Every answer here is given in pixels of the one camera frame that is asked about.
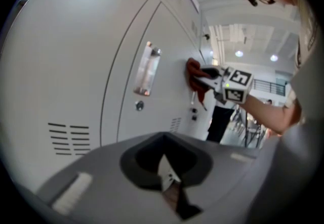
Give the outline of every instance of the person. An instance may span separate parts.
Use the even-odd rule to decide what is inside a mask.
[[[321,36],[321,30],[310,5],[307,0],[260,1],[269,5],[274,2],[280,2],[298,7],[301,18],[301,28],[299,33],[299,47],[295,56],[296,73],[316,47],[316,42]],[[264,104],[251,95],[248,95],[246,102],[242,104],[241,107],[250,113],[258,123],[263,124],[278,134],[282,134],[292,125],[298,123],[302,115],[301,106],[293,90],[290,91],[287,102],[283,107]]]

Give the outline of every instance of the ceiling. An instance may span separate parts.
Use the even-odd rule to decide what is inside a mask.
[[[270,66],[292,73],[298,45],[300,17],[289,5],[260,4],[247,0],[198,0],[212,33],[214,57],[229,62]],[[244,56],[238,58],[236,51]],[[271,55],[279,57],[270,61]]]

